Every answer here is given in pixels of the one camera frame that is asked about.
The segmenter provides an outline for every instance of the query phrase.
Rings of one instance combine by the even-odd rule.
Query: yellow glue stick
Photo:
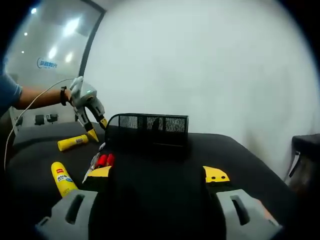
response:
[[[58,141],[58,148],[62,152],[78,144],[86,144],[89,141],[86,135],[75,136],[69,139]]]
[[[72,190],[78,189],[61,162],[56,161],[52,163],[51,172],[62,197],[66,196]]]

